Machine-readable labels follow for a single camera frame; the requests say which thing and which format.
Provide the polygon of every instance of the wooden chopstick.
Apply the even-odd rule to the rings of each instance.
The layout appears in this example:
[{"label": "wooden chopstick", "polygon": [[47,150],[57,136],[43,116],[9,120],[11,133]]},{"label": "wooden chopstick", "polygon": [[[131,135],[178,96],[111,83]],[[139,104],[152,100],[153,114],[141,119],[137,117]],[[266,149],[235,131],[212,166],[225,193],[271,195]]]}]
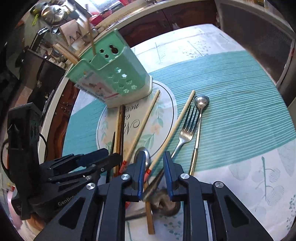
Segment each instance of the wooden chopstick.
[{"label": "wooden chopstick", "polygon": [[138,132],[137,132],[135,138],[133,139],[133,142],[132,142],[131,147],[130,147],[130,149],[128,151],[127,157],[126,157],[126,159],[123,161],[123,163],[121,165],[121,168],[119,170],[119,174],[122,174],[123,171],[125,170],[125,168],[130,163],[131,157],[133,155],[133,151],[134,151],[135,147],[137,146],[137,143],[138,143],[138,141],[139,141],[139,139],[141,137],[141,134],[142,134],[142,132],[144,130],[144,127],[145,127],[145,125],[147,123],[147,120],[148,120],[148,118],[150,116],[150,113],[151,113],[151,111],[152,111],[152,109],[153,109],[153,107],[154,107],[154,105],[156,103],[156,100],[157,100],[159,94],[160,94],[160,90],[157,90],[154,97],[153,97],[153,100],[152,100],[152,102],[151,102],[151,104],[150,104],[150,106],[149,106],[149,108],[148,108],[148,110],[147,110],[147,112],[146,112],[146,114],[144,116],[144,119],[143,119],[143,121],[142,121],[142,123],[141,123],[141,125],[140,125],[140,127],[138,129]]},{"label": "wooden chopstick", "polygon": [[[121,152],[123,150],[123,131],[122,129],[124,128],[124,118],[125,118],[125,111],[126,111],[126,107],[125,105],[121,105],[119,108],[119,110],[117,111],[117,125],[116,125],[116,131],[115,131],[115,152],[120,154],[123,158],[123,152]],[[119,166],[115,167],[115,172],[114,172],[114,177],[118,176],[119,173]]]},{"label": "wooden chopstick", "polygon": [[[85,7],[86,7],[86,10],[88,11],[89,5],[85,4]],[[92,33],[91,33],[91,23],[89,22],[89,18],[87,18],[87,28],[89,30],[89,35],[90,35],[90,39],[91,39],[91,48],[93,50],[94,56],[96,56],[96,48],[94,46],[94,38],[93,38]]]},{"label": "wooden chopstick", "polygon": [[[148,182],[144,183],[144,189],[146,189],[147,187],[148,187]],[[153,215],[152,215],[150,202],[145,202],[145,208],[146,208],[148,234],[155,234]]]},{"label": "wooden chopstick", "polygon": [[149,168],[147,169],[146,173],[145,173],[145,177],[144,177],[144,182],[147,181],[151,171],[153,170],[153,168],[155,167],[155,165],[157,164],[158,160],[160,159],[160,157],[162,157],[164,151],[166,150],[167,148],[167,145],[169,144],[170,140],[172,139],[173,135],[175,134],[176,130],[178,129],[179,127],[179,124],[181,123],[184,115],[186,114],[186,111],[193,99],[195,95],[195,90],[193,90],[185,104],[185,106],[183,107],[183,110],[181,111],[175,125],[173,126],[173,128],[171,129],[171,131],[169,132],[165,142],[163,143],[163,145],[161,146],[160,150],[158,151],[157,155],[155,156],[153,162],[151,163],[151,165],[149,166]]},{"label": "wooden chopstick", "polygon": [[[115,132],[113,134],[113,138],[112,138],[112,143],[111,143],[111,148],[110,148],[110,153],[109,155],[113,154],[113,151],[114,151],[114,145],[115,145]],[[107,174],[106,174],[106,183],[110,182],[110,173],[111,173],[111,170],[107,170]]]}]

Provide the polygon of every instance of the wooden cabinet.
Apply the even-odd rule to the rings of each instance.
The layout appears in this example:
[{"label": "wooden cabinet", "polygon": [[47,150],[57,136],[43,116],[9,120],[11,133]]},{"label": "wooden cabinet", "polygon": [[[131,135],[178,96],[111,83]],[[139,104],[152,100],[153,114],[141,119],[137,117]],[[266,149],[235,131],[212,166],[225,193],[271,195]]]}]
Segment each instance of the wooden cabinet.
[{"label": "wooden cabinet", "polygon": [[170,25],[185,28],[198,24],[216,24],[217,8],[214,0],[195,1],[163,9]]},{"label": "wooden cabinet", "polygon": [[217,8],[214,0],[195,1],[175,5],[156,11],[122,27],[119,32],[130,47],[175,27],[189,27],[198,24],[216,24]]},{"label": "wooden cabinet", "polygon": [[158,35],[172,31],[163,11],[156,11],[124,26],[119,30],[130,47]]},{"label": "wooden cabinet", "polygon": [[66,130],[78,93],[79,89],[74,87],[73,82],[68,81],[59,99],[49,128],[47,137],[48,155],[46,161],[62,156]]}]

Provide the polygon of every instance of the cable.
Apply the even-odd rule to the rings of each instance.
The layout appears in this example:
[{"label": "cable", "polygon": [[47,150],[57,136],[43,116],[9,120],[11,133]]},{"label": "cable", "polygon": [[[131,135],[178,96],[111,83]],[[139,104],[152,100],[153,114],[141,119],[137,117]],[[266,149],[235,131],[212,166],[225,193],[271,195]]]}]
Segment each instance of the cable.
[{"label": "cable", "polygon": [[3,171],[5,172],[6,176],[10,179],[10,175],[9,175],[9,171],[8,169],[4,166],[4,163],[3,163],[3,150],[4,150],[4,146],[8,143],[8,139],[6,139],[2,146],[1,146],[1,165],[2,165],[2,168],[3,168]]},{"label": "cable", "polygon": [[48,155],[48,147],[47,147],[47,141],[45,140],[44,136],[39,133],[39,136],[42,138],[42,140],[44,141],[45,144],[45,154],[44,154],[44,161],[47,159],[47,155]]}]

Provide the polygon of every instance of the fork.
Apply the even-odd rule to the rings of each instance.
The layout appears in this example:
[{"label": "fork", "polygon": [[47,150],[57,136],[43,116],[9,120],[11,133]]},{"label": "fork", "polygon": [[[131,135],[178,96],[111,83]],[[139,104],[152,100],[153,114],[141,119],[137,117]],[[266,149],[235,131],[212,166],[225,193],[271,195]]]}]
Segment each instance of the fork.
[{"label": "fork", "polygon": [[171,158],[174,157],[174,155],[177,153],[177,151],[180,150],[181,147],[185,143],[188,143],[188,142],[190,142],[192,140],[193,135],[194,135],[194,133],[196,131],[197,120],[196,120],[195,124],[194,124],[194,120],[195,120],[195,117],[196,117],[197,108],[195,110],[195,114],[194,114],[194,117],[193,117],[193,121],[192,122],[191,122],[191,119],[192,119],[192,115],[193,115],[193,112],[194,112],[194,106],[193,106],[193,109],[192,109],[192,112],[191,112],[191,115],[190,115],[190,119],[188,121],[188,117],[189,117],[189,114],[190,114],[190,109],[191,109],[191,106],[189,107],[189,110],[188,110],[188,113],[187,113],[187,116],[186,116],[184,125],[183,125],[183,127],[182,127],[182,129],[180,131],[180,134],[179,134],[179,143],[176,146],[176,148],[173,151],[173,153],[171,154]]},{"label": "fork", "polygon": [[[180,131],[180,134],[179,134],[179,143],[177,144],[175,150],[171,154],[171,158],[174,157],[174,155],[177,153],[177,151],[179,151],[185,143],[188,143],[192,140],[194,133],[196,131],[199,114],[198,114],[197,119],[194,123],[196,113],[197,113],[197,108],[195,110],[193,120],[192,120],[192,116],[193,116],[193,112],[194,112],[194,106],[192,108],[192,112],[191,112],[190,118],[188,120],[190,110],[191,110],[191,106],[189,107],[184,125],[183,125],[183,127]],[[154,180],[150,183],[150,185],[143,192],[142,201],[146,202],[148,200],[149,196],[154,193],[154,191],[157,189],[163,175],[164,175],[164,169],[162,168],[160,170],[160,172],[157,174],[157,176],[154,178]]]}]

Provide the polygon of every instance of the dish rack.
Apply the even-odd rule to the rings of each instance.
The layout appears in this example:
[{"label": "dish rack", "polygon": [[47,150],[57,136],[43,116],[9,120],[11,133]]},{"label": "dish rack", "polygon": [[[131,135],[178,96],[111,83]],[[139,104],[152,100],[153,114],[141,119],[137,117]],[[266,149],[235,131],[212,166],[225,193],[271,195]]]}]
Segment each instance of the dish rack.
[{"label": "dish rack", "polygon": [[75,87],[106,103],[108,108],[129,104],[152,92],[152,77],[115,29],[89,48],[68,72]]}]

